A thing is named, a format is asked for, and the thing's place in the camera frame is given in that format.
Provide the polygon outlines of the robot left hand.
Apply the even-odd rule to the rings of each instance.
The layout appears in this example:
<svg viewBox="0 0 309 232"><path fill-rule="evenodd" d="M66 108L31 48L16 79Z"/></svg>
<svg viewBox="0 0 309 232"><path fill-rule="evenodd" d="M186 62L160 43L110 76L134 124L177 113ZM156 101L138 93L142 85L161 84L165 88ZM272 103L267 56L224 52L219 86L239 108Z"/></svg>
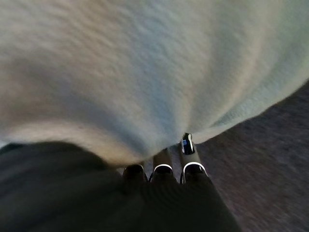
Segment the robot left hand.
<svg viewBox="0 0 309 232"><path fill-rule="evenodd" d="M9 144L0 150L3 232L239 232L200 163L192 136L181 140L177 181L167 150L147 177L122 174L68 143Z"/></svg>

